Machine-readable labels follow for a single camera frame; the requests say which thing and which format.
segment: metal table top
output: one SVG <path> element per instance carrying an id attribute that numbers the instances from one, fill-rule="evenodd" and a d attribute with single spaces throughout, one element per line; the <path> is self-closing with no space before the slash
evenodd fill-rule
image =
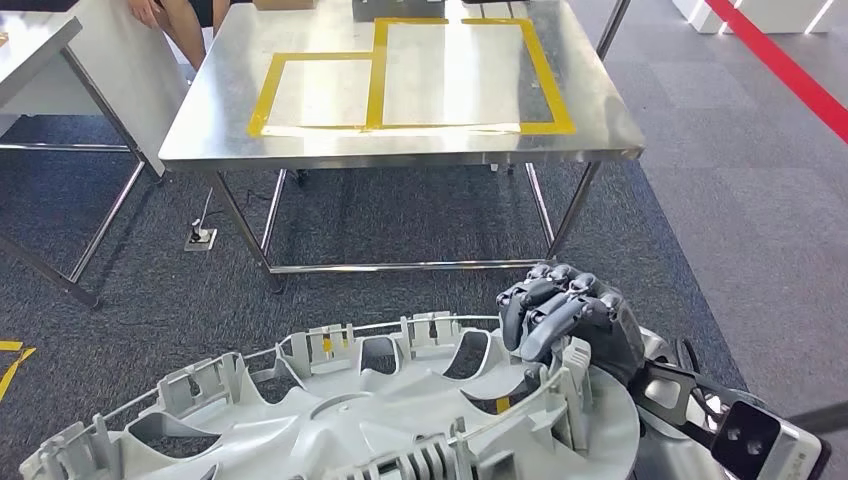
<path id="1" fill-rule="evenodd" d="M 567 3 L 353 19 L 233 5 L 165 138 L 171 170 L 602 161 L 644 137 Z"/>
<path id="2" fill-rule="evenodd" d="M 67 13 L 0 11 L 0 106 L 82 30 Z"/>

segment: yellow tape rectangle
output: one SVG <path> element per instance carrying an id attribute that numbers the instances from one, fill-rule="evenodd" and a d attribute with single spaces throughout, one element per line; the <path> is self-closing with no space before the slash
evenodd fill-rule
<path id="1" fill-rule="evenodd" d="M 509 410 L 509 397 L 501 397 L 495 400 L 495 411 L 501 414 Z"/>
<path id="2" fill-rule="evenodd" d="M 545 57 L 544 49 L 536 35 L 536 29 L 533 27 L 533 22 L 527 18 L 467 18 L 463 19 L 462 24 L 466 25 L 516 25 L 521 29 L 521 34 L 524 39 L 524 45 L 536 70 L 536 76 L 539 80 L 539 85 L 542 89 L 542 94 L 548 104 L 548 109 L 551 112 L 552 121 L 550 122 L 517 122 L 517 129 L 509 131 L 493 131 L 485 128 L 483 124 L 468 124 L 468 125 L 442 125 L 442 124 L 424 124 L 424 125 L 386 125 L 383 123 L 383 110 L 385 105 L 386 94 L 386 59 L 389 41 L 389 26 L 390 25 L 445 25 L 448 21 L 444 18 L 377 18 L 374 20 L 374 43 L 370 52 L 306 52 L 306 53 L 275 53 L 271 58 L 271 65 L 268 67 L 268 73 L 265 75 L 265 82 L 259 92 L 259 98 L 254 107 L 253 115 L 247 126 L 247 133 L 251 137 L 259 137 L 264 135 L 274 135 L 268 131 L 277 132 L 278 134 L 286 133 L 293 134 L 307 130 L 350 130 L 352 133 L 363 133 L 383 131 L 383 130 L 403 130 L 403 129 L 434 129 L 434 133 L 438 133 L 438 129 L 463 129 L 467 133 L 488 134 L 503 134 L 520 132 L 525 135 L 568 135 L 575 132 L 574 124 L 568 115 L 568 110 L 565 107 L 565 102 L 562 100 L 559 88 L 557 87 L 556 77 L 551 70 L 548 60 Z M 368 86 L 368 100 L 366 103 L 365 123 L 363 125 L 332 125 L 332 126 L 308 126 L 301 125 L 296 127 L 281 127 L 269 128 L 266 130 L 265 125 L 268 122 L 268 117 L 271 115 L 271 108 L 274 104 L 274 98 L 277 94 L 277 89 L 280 86 L 280 79 L 283 75 L 283 68 L 287 61 L 318 61 L 318 60 L 370 60 L 371 73 Z"/>

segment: person's hand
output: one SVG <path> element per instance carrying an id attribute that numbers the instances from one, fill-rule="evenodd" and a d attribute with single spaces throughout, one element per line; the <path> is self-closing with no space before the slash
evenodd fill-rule
<path id="1" fill-rule="evenodd" d="M 156 22 L 155 13 L 161 12 L 155 0 L 127 0 L 130 6 L 130 12 L 133 17 L 139 22 L 147 25 L 149 28 L 154 28 L 158 25 Z"/>

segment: person's leg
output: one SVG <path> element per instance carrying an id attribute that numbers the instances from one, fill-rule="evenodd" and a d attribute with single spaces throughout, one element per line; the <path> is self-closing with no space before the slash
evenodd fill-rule
<path id="1" fill-rule="evenodd" d="M 168 38 L 171 39 L 172 42 L 180 49 L 180 52 L 185 55 L 183 51 L 183 47 L 180 45 L 180 39 L 177 38 L 177 32 L 174 31 L 174 26 L 171 25 L 171 20 L 168 18 L 168 14 L 163 9 L 154 10 L 153 16 L 156 17 L 156 23 L 159 24 L 159 28 L 168 35 Z"/>
<path id="2" fill-rule="evenodd" d="M 230 0 L 212 0 L 212 35 L 218 34 L 221 23 L 230 10 Z"/>
<path id="3" fill-rule="evenodd" d="M 168 35 L 171 35 L 191 66 L 197 70 L 206 58 L 206 47 L 203 45 L 203 32 L 200 30 L 200 22 L 197 21 L 194 8 L 188 0 L 161 1 L 173 32 L 173 35 Z"/>

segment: table leg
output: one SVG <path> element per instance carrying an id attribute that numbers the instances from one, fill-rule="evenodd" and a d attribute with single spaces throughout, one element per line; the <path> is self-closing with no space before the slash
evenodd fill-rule
<path id="1" fill-rule="evenodd" d="M 118 194 L 118 198 L 115 199 L 112 203 L 112 207 L 109 209 L 109 212 L 106 213 L 106 217 L 102 222 L 100 222 L 100 227 L 97 229 L 97 232 L 94 233 L 94 237 L 88 243 L 88 246 L 85 247 L 82 257 L 80 257 L 73 271 L 71 271 L 71 275 L 68 277 L 70 281 L 79 281 L 82 272 L 85 270 L 85 267 L 88 266 L 88 262 L 91 261 L 91 257 L 94 256 L 94 252 L 97 251 L 97 248 L 103 241 L 103 237 L 106 236 L 109 226 L 112 225 L 112 221 L 114 221 L 115 217 L 118 215 L 118 210 L 121 209 L 121 205 L 124 204 L 124 200 L 127 199 L 127 196 L 130 194 L 130 190 L 132 190 L 133 185 L 135 185 L 136 180 L 138 180 L 138 176 L 141 174 L 142 169 L 144 169 L 144 162 L 139 161 L 135 166 L 135 170 L 133 170 L 130 175 L 130 178 L 127 180 L 127 183 L 124 184 L 124 188 L 121 189 L 121 193 Z"/>
<path id="2" fill-rule="evenodd" d="M 551 242 L 551 247 L 548 249 L 546 258 L 554 258 L 560 248 L 562 248 L 565 237 L 568 236 L 568 232 L 574 226 L 574 221 L 577 219 L 580 209 L 586 203 L 586 198 L 589 195 L 589 187 L 592 185 L 592 179 L 595 178 L 595 174 L 598 173 L 598 169 L 600 168 L 600 162 L 589 162 L 586 165 L 586 170 L 583 171 L 583 176 L 580 177 L 580 183 L 577 184 L 577 190 L 574 192 L 574 196 L 571 197 L 571 203 L 568 205 L 568 210 L 565 211 L 565 216 L 562 218 L 559 229 L 557 229 L 554 241 Z"/>
<path id="3" fill-rule="evenodd" d="M 138 143 L 135 141 L 135 138 L 130 134 L 124 122 L 118 118 L 118 114 L 115 113 L 115 110 L 112 109 L 112 106 L 106 101 L 106 98 L 103 96 L 103 93 L 97 88 L 97 85 L 94 84 L 94 80 L 92 80 L 91 76 L 85 70 L 85 68 L 80 63 L 79 59 L 74 52 L 71 51 L 70 48 L 65 47 L 62 49 L 62 57 L 68 62 L 68 66 L 71 68 L 71 71 L 74 72 L 74 75 L 79 79 L 82 86 L 85 88 L 85 91 L 88 92 L 88 95 L 91 97 L 91 100 L 97 105 L 97 108 L 103 113 L 103 116 L 109 120 L 109 123 L 112 124 L 112 127 L 115 131 L 118 132 L 118 135 L 121 136 L 121 139 L 127 145 L 127 148 L 130 149 L 130 152 L 135 156 L 136 160 L 139 162 L 143 162 L 148 167 L 148 172 L 153 175 L 153 179 L 157 182 L 161 182 L 161 177 L 156 173 L 153 166 L 150 164 L 150 161 L 147 159 L 147 156 L 144 155 L 144 152 L 141 151 L 141 147 L 138 146 Z"/>
<path id="4" fill-rule="evenodd" d="M 612 8 L 612 13 L 607 20 L 607 25 L 604 27 L 604 33 L 601 34 L 601 40 L 598 42 L 598 47 L 595 51 L 598 53 L 598 58 L 603 61 L 607 56 L 612 39 L 618 32 L 618 27 L 621 25 L 621 20 L 624 19 L 624 14 L 627 12 L 627 7 L 630 6 L 630 0 L 617 0 Z"/>
<path id="5" fill-rule="evenodd" d="M 265 219 L 265 233 L 262 234 L 262 242 L 259 247 L 262 249 L 262 254 L 265 255 L 266 258 L 268 255 L 268 249 L 271 248 L 271 234 L 274 233 L 277 209 L 280 207 L 280 196 L 283 193 L 283 187 L 286 185 L 287 174 L 288 170 L 286 169 L 280 170 L 277 174 L 277 184 L 274 186 L 274 196 L 271 197 L 271 208 L 268 209 L 268 218 Z"/>
<path id="6" fill-rule="evenodd" d="M 93 309 L 97 308 L 100 303 L 100 300 L 98 300 L 97 297 L 86 292 L 82 289 L 82 287 L 65 278 L 64 275 L 56 271 L 43 260 L 27 250 L 24 250 L 18 246 L 18 244 L 3 235 L 0 235 L 0 250 L 4 250 L 6 253 L 36 269 L 36 271 L 38 271 L 38 273 L 40 273 L 44 278 L 50 280 L 50 282 L 59 287 L 60 290 L 74 297 L 83 305 Z"/>
<path id="7" fill-rule="evenodd" d="M 536 210 L 539 213 L 539 221 L 542 222 L 542 230 L 545 234 L 545 244 L 548 248 L 554 241 L 554 230 L 551 227 L 551 219 L 548 216 L 548 208 L 545 206 L 545 199 L 542 196 L 542 189 L 539 186 L 539 179 L 536 178 L 536 169 L 532 163 L 525 163 L 524 168 L 527 170 L 527 179 L 530 180 L 530 190 L 533 191 L 533 200 L 536 201 Z"/>
<path id="8" fill-rule="evenodd" d="M 224 177 L 221 176 L 220 172 L 210 172 L 206 174 L 206 179 L 215 191 L 215 195 L 217 195 L 224 204 L 224 211 L 230 216 L 230 219 L 236 225 L 236 229 L 239 231 L 239 234 L 241 234 L 242 238 L 247 243 L 247 249 L 250 250 L 250 254 L 253 255 L 253 260 L 256 262 L 256 265 L 262 269 L 262 272 L 268 278 L 271 290 L 274 293 L 280 293 L 283 290 L 282 284 L 279 279 L 271 273 L 271 266 L 268 264 L 268 259 L 262 252 L 262 247 L 256 241 L 256 237 L 253 236 L 253 232 L 250 230 L 247 220 L 244 219 L 244 215 L 242 215 L 241 210 L 239 210 L 236 199 L 233 198 L 233 194 L 230 192 L 229 187 L 227 187 Z"/>

